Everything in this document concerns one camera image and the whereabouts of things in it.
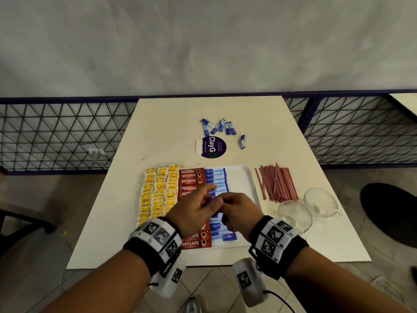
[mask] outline black cable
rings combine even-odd
[[[292,313],[295,313],[294,310],[292,309],[292,307],[289,306],[289,304],[283,298],[281,298],[278,294],[276,294],[275,292],[272,292],[272,291],[269,291],[269,290],[263,290],[262,292],[264,294],[267,294],[267,293],[273,294],[274,296],[276,296],[277,298],[279,298],[282,302],[284,302],[285,305],[289,307],[289,309],[291,310]]]

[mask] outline glass cup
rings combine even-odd
[[[321,188],[310,188],[304,195],[304,205],[312,216],[330,217],[335,214],[341,215],[336,199]]]
[[[300,233],[308,231],[313,223],[309,210],[298,201],[282,202],[278,207],[278,216]]]

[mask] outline hand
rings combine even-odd
[[[173,222],[180,230],[182,238],[188,238],[197,233],[206,220],[215,214],[222,206],[223,199],[219,196],[212,199],[209,191],[216,189],[216,184],[203,184],[181,199],[165,217]],[[212,199],[205,207],[201,203]]]
[[[249,241],[253,227],[264,217],[262,211],[244,193],[227,192],[218,197],[223,199],[220,209],[220,212],[224,213],[223,224],[229,231],[240,232]]]

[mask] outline white wall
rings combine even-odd
[[[417,87],[417,0],[0,2],[3,97]]]

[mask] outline wrist band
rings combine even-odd
[[[249,253],[261,271],[279,279],[307,242],[284,221],[264,216],[249,234]]]
[[[130,236],[123,249],[143,259],[151,277],[169,271],[181,252],[181,236],[177,226],[164,217],[150,219]]]

